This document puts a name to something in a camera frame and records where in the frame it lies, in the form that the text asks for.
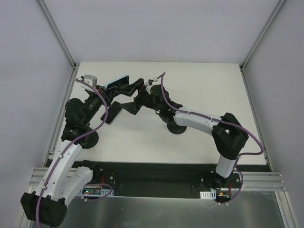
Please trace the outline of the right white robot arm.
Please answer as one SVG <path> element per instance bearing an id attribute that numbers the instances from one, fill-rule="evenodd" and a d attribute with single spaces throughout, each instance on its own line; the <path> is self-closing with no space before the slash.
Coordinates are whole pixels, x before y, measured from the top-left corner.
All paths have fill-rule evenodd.
<path id="1" fill-rule="evenodd" d="M 131 84 L 129 77 L 124 76 L 106 86 L 112 87 L 116 89 L 115 95 L 132 96 L 134 92 L 138 93 L 132 102 L 120 105 L 133 115 L 144 106 L 154 110 L 173 134 L 182 134 L 187 128 L 193 128 L 211 135 L 220 157 L 215 171 L 205 177 L 205 183 L 213 189 L 223 188 L 230 183 L 238 155 L 248 140 L 248 134 L 240 129 L 241 124 L 233 114 L 225 113 L 218 121 L 211 116 L 195 114 L 172 101 L 169 93 L 151 79 L 144 82 L 140 78 Z"/>

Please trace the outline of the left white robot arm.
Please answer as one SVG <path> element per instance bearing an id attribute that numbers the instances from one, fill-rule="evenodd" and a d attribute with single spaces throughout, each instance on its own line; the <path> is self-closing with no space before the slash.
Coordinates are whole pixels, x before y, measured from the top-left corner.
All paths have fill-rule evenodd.
<path id="1" fill-rule="evenodd" d="M 54 228 L 60 226 L 67 214 L 73 198 L 86 185 L 95 185 L 100 181 L 99 166 L 93 161 L 82 161 L 75 174 L 68 178 L 76 158 L 84 149 L 93 148 L 99 141 L 99 130 L 105 121 L 96 128 L 90 127 L 90 121 L 100 109 L 105 107 L 105 116 L 109 115 L 109 99 L 101 86 L 88 86 L 89 97 L 82 102 L 72 98 L 66 103 L 66 125 L 64 127 L 59 150 L 32 193 L 24 193 L 21 205 L 28 220 Z"/>

